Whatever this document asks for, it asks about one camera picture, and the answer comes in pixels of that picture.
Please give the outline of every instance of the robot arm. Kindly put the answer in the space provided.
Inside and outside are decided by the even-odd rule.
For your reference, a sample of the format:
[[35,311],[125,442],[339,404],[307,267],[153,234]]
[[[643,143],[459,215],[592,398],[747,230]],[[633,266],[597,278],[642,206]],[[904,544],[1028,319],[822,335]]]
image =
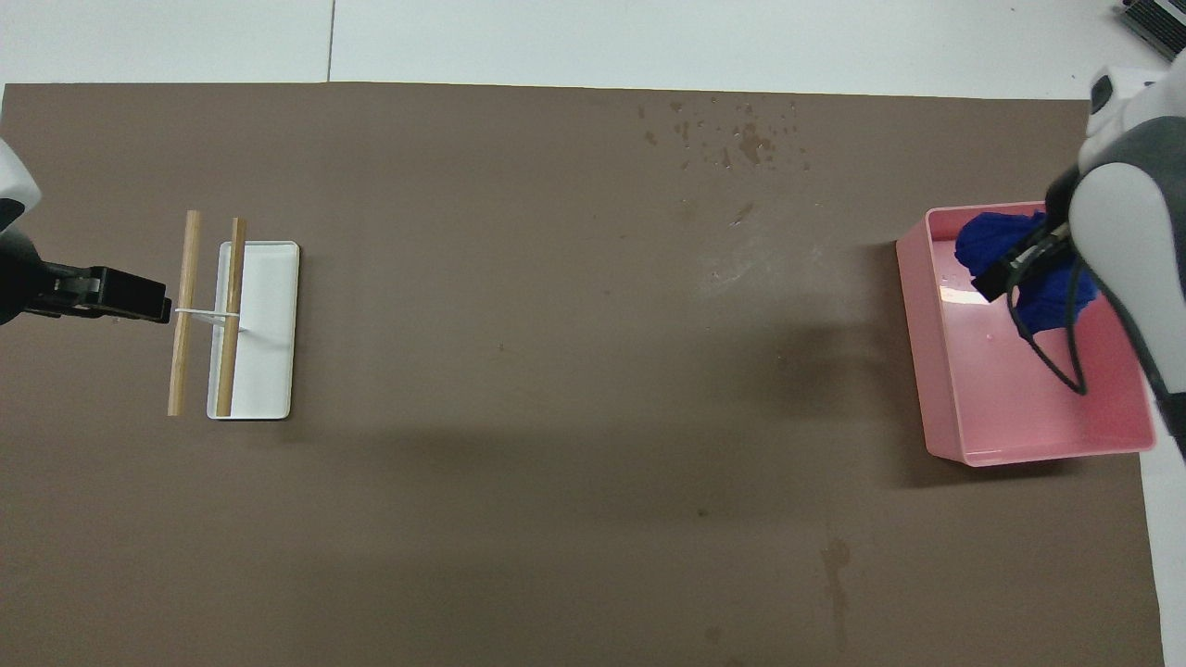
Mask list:
[[0,234],[42,201],[42,191],[17,153],[0,139]]
[[1120,313],[1186,456],[1186,58],[1161,77],[1101,72],[1073,172],[1069,203],[1054,208],[1066,207],[1075,250]]
[[40,199],[25,165],[0,140],[0,324],[21,312],[168,322],[172,303],[160,282],[106,266],[42,261],[33,242],[13,224]]

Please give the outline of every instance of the white tray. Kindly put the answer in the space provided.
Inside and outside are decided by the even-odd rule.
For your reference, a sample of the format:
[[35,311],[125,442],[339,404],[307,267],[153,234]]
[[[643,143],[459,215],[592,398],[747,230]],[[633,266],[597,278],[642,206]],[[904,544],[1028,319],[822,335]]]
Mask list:
[[[215,310],[227,301],[230,242],[218,250]],[[210,347],[210,419],[285,419],[293,385],[296,338],[296,284],[300,246],[292,241],[248,241],[243,248],[243,296],[240,304],[238,348],[230,417],[215,417],[222,328],[215,328]]]

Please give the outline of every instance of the black cable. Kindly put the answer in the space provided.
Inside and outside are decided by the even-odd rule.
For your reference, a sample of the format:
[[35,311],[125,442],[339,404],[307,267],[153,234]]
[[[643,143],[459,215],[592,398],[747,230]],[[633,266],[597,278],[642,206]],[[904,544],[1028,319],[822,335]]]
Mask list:
[[1084,395],[1088,393],[1088,385],[1083,379],[1083,367],[1079,363],[1078,347],[1076,345],[1075,342],[1075,296],[1076,292],[1078,291],[1077,281],[1079,272],[1082,271],[1083,267],[1083,262],[1076,259],[1076,265],[1071,269],[1072,282],[1070,288],[1067,290],[1066,315],[1065,315],[1067,323],[1066,343],[1067,343],[1067,349],[1071,352],[1071,367],[1075,370],[1075,377],[1076,377],[1075,380],[1067,377],[1066,374],[1063,373],[1063,369],[1060,369],[1058,364],[1056,364],[1053,360],[1051,360],[1046,355],[1046,352],[1038,345],[1038,343],[1034,341],[1033,332],[1031,332],[1029,328],[1026,326],[1026,323],[1021,320],[1021,315],[1018,313],[1018,305],[1013,299],[1013,291],[1020,282],[1022,282],[1026,278],[1028,278],[1027,274],[1029,272],[1029,268],[1033,266],[1035,261],[1038,261],[1039,258],[1045,255],[1047,252],[1058,253],[1069,247],[1070,243],[1067,241],[1059,241],[1053,236],[1048,236],[1041,242],[1039,242],[1034,247],[1034,250],[1028,255],[1026,255],[1026,259],[1024,259],[1021,263],[1019,263],[1009,273],[1009,279],[1006,282],[1005,296],[1006,296],[1006,303],[1008,304],[1009,307],[1009,317],[1013,318],[1013,325],[1016,326],[1018,333],[1021,336],[1021,338],[1029,344],[1029,348],[1033,349],[1034,354],[1038,355],[1038,358],[1040,358],[1042,363],[1046,364],[1046,368],[1051,369],[1051,371],[1056,376],[1058,376],[1058,379],[1064,385],[1066,385],[1067,388],[1070,388],[1076,394]]

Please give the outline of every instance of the blue cloth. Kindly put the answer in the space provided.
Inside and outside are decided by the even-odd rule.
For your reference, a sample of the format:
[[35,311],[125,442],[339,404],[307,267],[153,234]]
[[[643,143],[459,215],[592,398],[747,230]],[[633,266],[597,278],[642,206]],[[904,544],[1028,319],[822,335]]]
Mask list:
[[[977,277],[988,271],[1009,248],[1046,222],[1046,214],[1033,216],[984,212],[974,217],[956,237],[956,259]],[[1050,271],[1033,275],[1018,286],[1018,315],[1037,333],[1065,324],[1066,296],[1071,286],[1073,256],[1066,256]],[[1079,273],[1075,294],[1075,317],[1099,294],[1091,275]]]

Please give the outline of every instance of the wooden stick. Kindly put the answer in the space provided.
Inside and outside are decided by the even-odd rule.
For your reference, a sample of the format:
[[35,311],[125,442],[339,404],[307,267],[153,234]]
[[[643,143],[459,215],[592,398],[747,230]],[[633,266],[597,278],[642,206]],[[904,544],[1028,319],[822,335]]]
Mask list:
[[[179,309],[193,307],[193,284],[198,277],[198,236],[202,214],[185,214],[185,244],[181,248],[181,280],[177,292]],[[190,360],[190,313],[177,313],[173,329],[173,363],[168,369],[168,417],[179,417],[185,404],[185,373]]]
[[243,298],[243,250],[247,246],[247,221],[231,222],[230,262],[227,275],[227,326],[223,328],[222,356],[218,362],[218,395],[215,417],[230,417],[230,401],[235,390],[235,352],[238,349],[238,307]]

